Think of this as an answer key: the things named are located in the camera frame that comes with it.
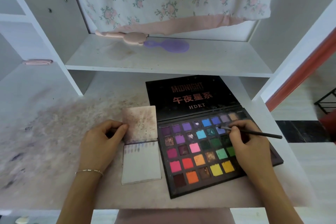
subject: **pink eyeshadow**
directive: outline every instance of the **pink eyeshadow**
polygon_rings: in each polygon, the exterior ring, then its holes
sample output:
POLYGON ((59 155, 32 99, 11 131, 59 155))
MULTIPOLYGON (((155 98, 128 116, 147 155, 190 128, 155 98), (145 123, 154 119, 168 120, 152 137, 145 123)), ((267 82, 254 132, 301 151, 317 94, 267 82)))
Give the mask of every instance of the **pink eyeshadow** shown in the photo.
POLYGON ((168 158, 176 158, 177 157, 177 151, 175 148, 167 150, 168 158))
POLYGON ((198 146, 198 143, 190 144, 189 147, 192 153, 201 151, 200 147, 198 146))
POLYGON ((170 162, 170 169, 171 169, 171 172, 172 173, 175 173, 175 172, 178 172, 178 171, 181 171, 181 164, 179 161, 173 161, 173 162, 170 162))

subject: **right hand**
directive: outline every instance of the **right hand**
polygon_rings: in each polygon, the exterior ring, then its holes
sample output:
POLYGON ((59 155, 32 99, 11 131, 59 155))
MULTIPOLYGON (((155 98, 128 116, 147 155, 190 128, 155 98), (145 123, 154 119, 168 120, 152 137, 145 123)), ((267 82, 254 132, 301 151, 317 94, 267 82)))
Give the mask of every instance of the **right hand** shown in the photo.
POLYGON ((238 129, 259 131, 258 126, 251 120, 236 120, 229 127, 229 133, 237 161, 246 172, 252 183, 267 182, 274 173, 271 162, 270 142, 264 136, 248 134, 250 140, 244 144, 238 129))

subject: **left hand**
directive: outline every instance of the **left hand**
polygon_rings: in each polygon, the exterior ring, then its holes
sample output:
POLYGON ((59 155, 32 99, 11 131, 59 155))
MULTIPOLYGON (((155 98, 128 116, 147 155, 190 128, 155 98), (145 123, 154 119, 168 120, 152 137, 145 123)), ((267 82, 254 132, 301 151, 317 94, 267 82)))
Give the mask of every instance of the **left hand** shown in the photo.
POLYGON ((81 142, 79 169, 94 169, 104 172, 113 160, 118 144, 128 129, 120 121, 106 120, 85 133, 81 142), (112 138, 105 135, 109 130, 117 129, 112 138))

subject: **silver bracelet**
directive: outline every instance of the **silver bracelet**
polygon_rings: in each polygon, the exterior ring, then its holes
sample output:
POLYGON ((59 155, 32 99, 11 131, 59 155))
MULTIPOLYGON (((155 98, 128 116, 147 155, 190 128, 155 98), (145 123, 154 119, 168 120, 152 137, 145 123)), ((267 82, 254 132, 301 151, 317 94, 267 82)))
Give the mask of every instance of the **silver bracelet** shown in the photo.
POLYGON ((100 173, 102 176, 104 176, 104 174, 99 171, 99 170, 94 170, 94 169, 83 169, 83 170, 78 170, 77 172, 75 172, 75 174, 79 173, 79 172, 97 172, 100 173))

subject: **dusty table surface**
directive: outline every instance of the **dusty table surface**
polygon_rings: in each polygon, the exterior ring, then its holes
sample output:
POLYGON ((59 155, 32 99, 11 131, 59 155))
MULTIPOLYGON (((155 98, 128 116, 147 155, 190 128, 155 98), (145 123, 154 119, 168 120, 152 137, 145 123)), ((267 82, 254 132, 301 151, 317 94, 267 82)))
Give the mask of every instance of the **dusty table surface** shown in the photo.
MULTIPOLYGON (((125 107, 149 105, 146 81, 182 75, 98 72, 77 96, 57 64, 19 66, 0 82, 0 209, 61 209, 78 166, 84 133, 125 107)), ((281 134, 261 99, 250 101, 238 78, 223 78, 259 127, 281 134)), ((276 174, 295 206, 315 203, 313 189, 285 139, 270 139, 284 159, 276 174)), ((97 209, 260 207, 247 177, 170 199, 162 179, 121 185, 120 144, 100 182, 97 209)))

